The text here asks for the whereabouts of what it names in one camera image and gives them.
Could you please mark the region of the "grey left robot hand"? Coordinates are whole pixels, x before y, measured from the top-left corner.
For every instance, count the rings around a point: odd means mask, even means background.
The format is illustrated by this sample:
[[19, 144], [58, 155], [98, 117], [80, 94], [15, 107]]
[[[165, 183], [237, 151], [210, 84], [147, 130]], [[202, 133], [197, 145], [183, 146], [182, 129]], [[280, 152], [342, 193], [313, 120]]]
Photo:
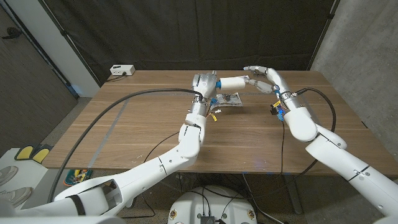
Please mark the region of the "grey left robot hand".
[[216, 89], [221, 88], [221, 81], [217, 79], [217, 73], [197, 73], [193, 76], [192, 90], [203, 95], [204, 99], [210, 100], [216, 96]]

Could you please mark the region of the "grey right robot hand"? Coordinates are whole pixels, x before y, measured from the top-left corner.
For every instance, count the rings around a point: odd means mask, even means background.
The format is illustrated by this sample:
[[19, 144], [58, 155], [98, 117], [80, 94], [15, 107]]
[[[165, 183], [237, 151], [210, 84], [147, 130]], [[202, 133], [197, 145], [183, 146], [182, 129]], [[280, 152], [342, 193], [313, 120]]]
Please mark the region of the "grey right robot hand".
[[273, 68], [251, 65], [244, 67], [243, 70], [250, 71], [252, 74], [264, 75], [270, 84], [254, 80], [251, 78], [244, 78], [244, 81], [250, 85], [255, 86], [260, 92], [265, 94], [275, 94], [278, 98], [283, 94], [290, 91], [289, 86], [283, 77]]

